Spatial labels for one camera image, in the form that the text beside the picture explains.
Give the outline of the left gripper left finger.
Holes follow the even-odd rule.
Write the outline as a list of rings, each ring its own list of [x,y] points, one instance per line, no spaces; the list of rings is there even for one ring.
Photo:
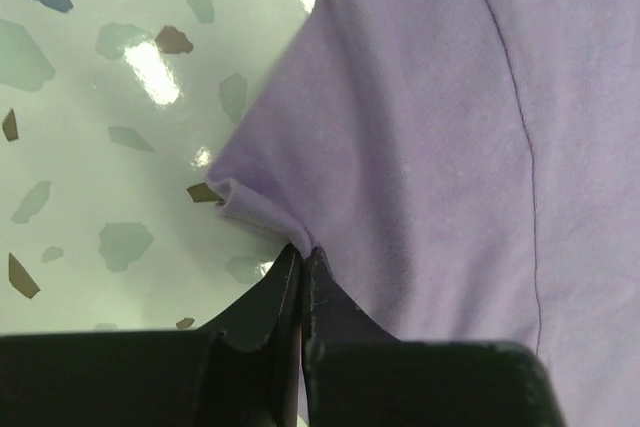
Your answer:
[[[302,259],[195,329],[5,336],[5,426],[293,426]]]

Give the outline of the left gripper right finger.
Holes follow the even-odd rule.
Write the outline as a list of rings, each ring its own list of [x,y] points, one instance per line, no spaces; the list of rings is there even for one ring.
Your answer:
[[[562,426],[548,376],[511,342],[401,341],[306,260],[302,364],[312,426]]]

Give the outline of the purple t shirt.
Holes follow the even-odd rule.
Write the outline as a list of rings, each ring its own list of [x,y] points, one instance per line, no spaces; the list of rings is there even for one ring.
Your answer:
[[[402,339],[535,351],[639,422],[639,0],[316,0],[211,166]]]

